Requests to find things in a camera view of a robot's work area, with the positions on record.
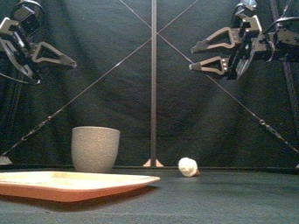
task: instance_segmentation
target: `robotic arm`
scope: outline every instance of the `robotic arm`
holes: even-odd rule
[[[256,15],[256,1],[240,1],[233,11],[231,27],[217,30],[191,49],[191,53],[225,49],[228,57],[205,59],[191,64],[189,69],[215,73],[220,78],[233,80],[247,71],[252,60],[299,62],[299,33],[288,31],[283,26],[289,21],[299,21],[299,17],[279,18],[263,31]],[[221,38],[228,42],[212,44]]]
[[[53,46],[41,42],[30,42],[30,36],[40,28],[34,11],[29,5],[41,6],[34,1],[21,1],[13,9],[12,17],[5,17],[0,24],[0,52],[10,60],[14,68],[36,83],[50,67],[70,69],[76,62]]]

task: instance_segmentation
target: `black backdrop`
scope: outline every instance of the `black backdrop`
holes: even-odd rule
[[[1,18],[16,2],[0,1],[5,3]],[[295,152],[215,84],[297,146],[281,64],[255,61],[239,80],[213,82],[204,73],[189,71],[191,62],[173,50],[193,62],[215,56],[191,55],[191,48],[229,26],[237,2],[157,1],[157,31],[163,29],[160,35],[172,44],[157,36],[156,157],[164,165],[177,165],[181,157],[196,159],[200,166],[295,167],[299,163]],[[14,164],[69,165],[70,129],[90,125],[121,132],[116,164],[141,165],[151,157],[152,32],[145,24],[151,25],[151,1],[42,0],[41,5],[45,24],[33,41],[52,44],[78,67],[52,71],[37,87],[21,86],[17,108],[10,107],[14,84],[1,78],[2,151],[97,81],[9,158]],[[257,2],[257,15],[265,29],[273,21],[268,1]],[[13,72],[6,59],[1,72]]]

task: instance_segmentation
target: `ceramic cup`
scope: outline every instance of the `ceramic cup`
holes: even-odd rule
[[[117,158],[120,131],[82,126],[72,129],[70,159],[77,172],[108,173]]]

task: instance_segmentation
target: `table surface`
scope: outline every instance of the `table surface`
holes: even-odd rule
[[[132,192],[78,202],[0,196],[1,222],[299,223],[299,175],[207,170],[185,178],[177,170],[151,169],[112,173],[161,180]]]

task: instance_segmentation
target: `white object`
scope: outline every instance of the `white object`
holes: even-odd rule
[[[196,161],[188,157],[184,157],[179,161],[179,170],[184,177],[192,177],[197,172]]]

